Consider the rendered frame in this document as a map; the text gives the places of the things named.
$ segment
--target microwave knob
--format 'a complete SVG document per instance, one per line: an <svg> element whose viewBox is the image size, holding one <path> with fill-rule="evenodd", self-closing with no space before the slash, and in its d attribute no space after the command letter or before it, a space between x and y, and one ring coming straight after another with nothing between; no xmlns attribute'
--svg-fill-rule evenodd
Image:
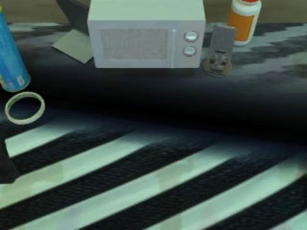
<svg viewBox="0 0 307 230"><path fill-rule="evenodd" d="M186 48L183 49L183 54L185 56L188 56L188 57L191 57L191 56L195 55L196 52L197 52L197 50L193 46L189 46L189 47L186 47Z"/></svg>
<svg viewBox="0 0 307 230"><path fill-rule="evenodd" d="M190 32L187 32L185 35L184 35L184 39L187 41L187 42L195 42L198 38L198 33L196 33L195 31L190 31Z"/></svg>

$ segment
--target pill bottle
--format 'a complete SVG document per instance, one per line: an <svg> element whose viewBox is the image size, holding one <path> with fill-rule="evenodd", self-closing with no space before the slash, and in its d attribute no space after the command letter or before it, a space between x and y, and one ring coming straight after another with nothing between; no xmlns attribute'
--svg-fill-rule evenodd
<svg viewBox="0 0 307 230"><path fill-rule="evenodd" d="M260 11L260 0L232 1L227 25L236 28L236 46L244 46L251 41Z"/></svg>

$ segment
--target bottle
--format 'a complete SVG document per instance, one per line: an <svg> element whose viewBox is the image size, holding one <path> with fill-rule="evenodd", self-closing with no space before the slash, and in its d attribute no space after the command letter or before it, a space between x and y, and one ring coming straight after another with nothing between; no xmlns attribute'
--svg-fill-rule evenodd
<svg viewBox="0 0 307 230"><path fill-rule="evenodd" d="M30 77L0 6L0 84L9 92L27 87Z"/></svg>
<svg viewBox="0 0 307 230"><path fill-rule="evenodd" d="M249 43L254 35L261 11L260 0L233 0L228 18L228 26L236 28L236 46Z"/></svg>

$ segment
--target microwave window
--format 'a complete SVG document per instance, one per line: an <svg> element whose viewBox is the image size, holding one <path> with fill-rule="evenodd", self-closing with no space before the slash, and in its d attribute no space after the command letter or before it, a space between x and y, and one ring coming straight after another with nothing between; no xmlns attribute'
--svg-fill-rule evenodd
<svg viewBox="0 0 307 230"><path fill-rule="evenodd" d="M166 60L167 30L100 30L104 59Z"/></svg>

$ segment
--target zebra crossing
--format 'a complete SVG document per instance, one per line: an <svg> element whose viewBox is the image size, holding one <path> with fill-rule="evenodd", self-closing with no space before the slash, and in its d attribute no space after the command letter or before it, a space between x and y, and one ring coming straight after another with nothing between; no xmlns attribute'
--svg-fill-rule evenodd
<svg viewBox="0 0 307 230"><path fill-rule="evenodd" d="M0 229L305 230L304 147L62 118L0 121L21 173L0 185Z"/></svg>

